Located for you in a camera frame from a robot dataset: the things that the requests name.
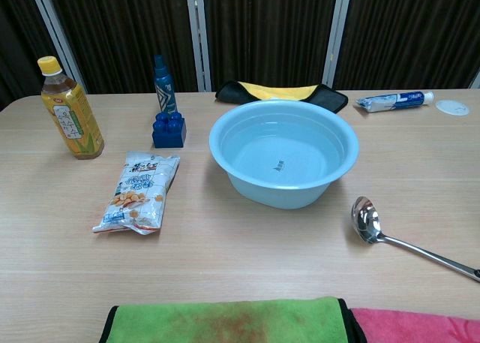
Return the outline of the metal ladle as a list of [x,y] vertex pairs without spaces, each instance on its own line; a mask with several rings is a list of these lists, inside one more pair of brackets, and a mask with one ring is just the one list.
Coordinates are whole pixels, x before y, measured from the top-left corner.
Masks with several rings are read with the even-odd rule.
[[408,242],[385,235],[380,226],[378,211],[368,198],[360,196],[355,200],[352,205],[351,216],[354,230],[367,244],[386,243],[406,249],[480,283],[480,269],[471,268]]

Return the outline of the light blue bowl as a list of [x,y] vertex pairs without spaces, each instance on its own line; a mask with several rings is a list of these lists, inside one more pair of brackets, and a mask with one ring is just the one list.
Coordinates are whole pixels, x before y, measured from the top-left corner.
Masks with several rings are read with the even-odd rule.
[[353,168],[359,140],[344,119],[325,108],[269,100],[223,114],[211,128],[209,148],[242,196],[300,209]]

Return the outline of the blue plastic building block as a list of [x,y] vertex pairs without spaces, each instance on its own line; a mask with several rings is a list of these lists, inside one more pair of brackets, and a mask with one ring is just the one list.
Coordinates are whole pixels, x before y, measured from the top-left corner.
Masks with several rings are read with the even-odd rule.
[[187,129],[185,118],[181,113],[158,113],[152,127],[152,139],[155,148],[184,147]]

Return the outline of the yellow and black cloth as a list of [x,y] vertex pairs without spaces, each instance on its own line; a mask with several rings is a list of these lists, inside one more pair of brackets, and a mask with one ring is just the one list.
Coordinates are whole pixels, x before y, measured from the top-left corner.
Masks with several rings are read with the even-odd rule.
[[348,97],[324,84],[301,87],[268,87],[240,81],[223,84],[215,94],[219,101],[247,104],[254,101],[281,99],[302,101],[338,113],[348,104]]

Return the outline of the blue spray bottle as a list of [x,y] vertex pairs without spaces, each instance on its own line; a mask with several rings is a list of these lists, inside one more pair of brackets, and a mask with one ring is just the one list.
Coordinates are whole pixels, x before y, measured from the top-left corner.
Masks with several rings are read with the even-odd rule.
[[173,114],[177,111],[173,77],[162,55],[154,55],[154,87],[160,111]]

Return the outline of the white snack bag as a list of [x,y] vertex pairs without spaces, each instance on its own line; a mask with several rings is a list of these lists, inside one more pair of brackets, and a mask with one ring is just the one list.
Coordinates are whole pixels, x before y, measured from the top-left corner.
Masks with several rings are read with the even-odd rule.
[[132,230],[141,235],[159,231],[179,162],[176,155],[165,158],[150,152],[128,152],[114,195],[92,231]]

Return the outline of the green microfiber cloth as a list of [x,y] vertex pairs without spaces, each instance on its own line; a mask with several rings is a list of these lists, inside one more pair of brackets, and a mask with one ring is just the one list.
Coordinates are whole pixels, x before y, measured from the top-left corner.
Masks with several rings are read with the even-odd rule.
[[99,343],[367,343],[343,299],[115,305]]

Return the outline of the white blue toothpaste tube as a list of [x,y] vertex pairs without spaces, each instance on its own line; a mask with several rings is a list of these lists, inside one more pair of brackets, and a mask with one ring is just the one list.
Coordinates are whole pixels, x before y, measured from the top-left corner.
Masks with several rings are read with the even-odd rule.
[[359,98],[356,104],[368,113],[421,107],[434,101],[433,92],[403,92]]

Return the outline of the yellow corn tea bottle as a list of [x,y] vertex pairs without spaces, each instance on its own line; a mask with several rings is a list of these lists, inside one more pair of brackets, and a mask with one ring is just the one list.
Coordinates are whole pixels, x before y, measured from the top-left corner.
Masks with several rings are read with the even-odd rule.
[[37,60],[44,83],[42,101],[72,155],[93,159],[104,149],[104,139],[83,88],[66,75],[54,56]]

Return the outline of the white round plastic lid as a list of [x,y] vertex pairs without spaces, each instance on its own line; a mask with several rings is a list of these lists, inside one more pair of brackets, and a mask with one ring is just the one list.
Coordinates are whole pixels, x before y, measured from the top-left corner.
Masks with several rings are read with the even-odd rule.
[[440,100],[435,106],[439,111],[452,116],[466,116],[470,113],[469,107],[460,101]]

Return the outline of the pink microfiber cloth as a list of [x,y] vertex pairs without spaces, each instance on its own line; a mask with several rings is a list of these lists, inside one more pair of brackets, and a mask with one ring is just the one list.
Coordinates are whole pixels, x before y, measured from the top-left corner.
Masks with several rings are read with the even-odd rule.
[[480,320],[354,308],[368,343],[480,343]]

